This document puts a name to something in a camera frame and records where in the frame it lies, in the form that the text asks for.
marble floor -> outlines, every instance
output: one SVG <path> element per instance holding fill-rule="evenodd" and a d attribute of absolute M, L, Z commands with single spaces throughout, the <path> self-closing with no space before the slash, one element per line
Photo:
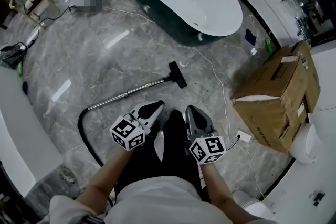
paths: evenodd
<path fill-rule="evenodd" d="M 54 1 L 60 10 L 68 6 L 67 0 Z M 240 29 L 220 41 L 198 48 L 213 63 L 223 81 L 231 141 L 235 140 L 237 130 L 250 131 L 233 108 L 230 96 L 268 56 L 266 32 L 240 3 L 244 14 Z M 134 0 L 109 0 L 109 6 L 143 15 Z M 171 61 L 178 63 L 188 87 L 180 89 L 176 83 L 165 83 L 87 115 L 86 133 L 99 156 L 106 161 L 117 148 L 108 132 L 117 116 L 124 115 L 137 102 L 150 99 L 165 102 L 161 125 L 172 109 L 184 112 L 190 104 L 201 108 L 211 116 L 227 143 L 229 124 L 224 117 L 221 83 L 214 76 L 211 65 L 195 48 L 177 44 L 155 23 L 140 16 L 112 10 L 95 14 L 65 12 L 48 24 L 27 54 L 23 75 L 23 81 L 28 82 L 28 98 L 34 112 L 64 158 L 64 165 L 26 197 L 40 216 L 48 212 L 53 195 L 78 196 L 99 169 L 79 136 L 77 120 L 80 112 L 117 93 L 167 75 Z M 16 15 L 7 31 L 0 29 L 0 36 L 3 43 L 25 42 L 33 27 L 34 24 Z M 252 45 L 245 40 L 247 28 L 257 36 L 254 56 Z M 70 86 L 56 98 L 55 93 L 66 82 Z M 156 142 L 158 154 L 162 153 L 162 142 L 159 137 Z M 241 189 L 257 197 L 260 194 L 255 176 L 261 191 L 267 190 L 291 157 L 257 141 L 249 144 L 239 141 L 238 145 L 250 152 L 256 174 L 248 153 L 236 146 L 216 165 L 232 191 Z"/>

white shirt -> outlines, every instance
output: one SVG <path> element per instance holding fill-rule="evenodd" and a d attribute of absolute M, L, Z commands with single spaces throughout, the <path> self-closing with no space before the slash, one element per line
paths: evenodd
<path fill-rule="evenodd" d="M 97 214 L 65 196 L 50 202 L 50 224 L 76 224 L 83 216 Z M 144 179 L 125 187 L 104 218 L 106 224 L 232 224 L 217 207 L 202 202 L 189 182 L 175 176 Z M 249 224 L 276 224 L 255 220 Z"/>

black pants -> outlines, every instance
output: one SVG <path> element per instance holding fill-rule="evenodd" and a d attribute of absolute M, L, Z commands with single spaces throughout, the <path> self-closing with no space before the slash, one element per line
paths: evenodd
<path fill-rule="evenodd" d="M 134 150 L 114 188 L 115 194 L 118 195 L 124 187 L 142 179 L 177 176 L 190 182 L 202 198 L 197 162 L 191 154 L 188 156 L 185 154 L 183 141 L 187 137 L 187 130 L 181 112 L 178 110 L 172 111 L 163 127 L 164 151 L 162 161 L 160 161 L 154 148 L 158 131 L 158 126 L 153 126 L 144 145 L 138 146 Z"/>

electrical outlet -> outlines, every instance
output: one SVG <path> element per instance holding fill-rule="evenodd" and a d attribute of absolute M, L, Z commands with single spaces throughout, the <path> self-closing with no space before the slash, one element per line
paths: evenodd
<path fill-rule="evenodd" d="M 251 140 L 251 136 L 247 133 L 244 133 L 243 131 L 241 130 L 238 130 L 237 134 L 236 134 L 236 137 L 238 138 L 238 135 L 240 135 L 240 140 L 243 140 L 245 142 L 250 142 Z"/>

cardboard box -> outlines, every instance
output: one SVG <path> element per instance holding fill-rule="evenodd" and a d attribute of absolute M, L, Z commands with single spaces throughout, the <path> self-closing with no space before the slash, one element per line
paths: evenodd
<path fill-rule="evenodd" d="M 307 81 L 299 57 L 277 57 L 236 91 L 235 109 L 261 144 L 290 149 L 307 116 L 302 102 Z"/>
<path fill-rule="evenodd" d="M 317 75 L 307 42 L 303 40 L 293 46 L 283 47 L 271 57 L 271 60 L 290 56 L 299 56 L 303 60 L 308 76 L 307 90 L 304 95 L 304 104 L 307 112 L 312 113 L 320 96 L 321 88 L 319 77 Z"/>

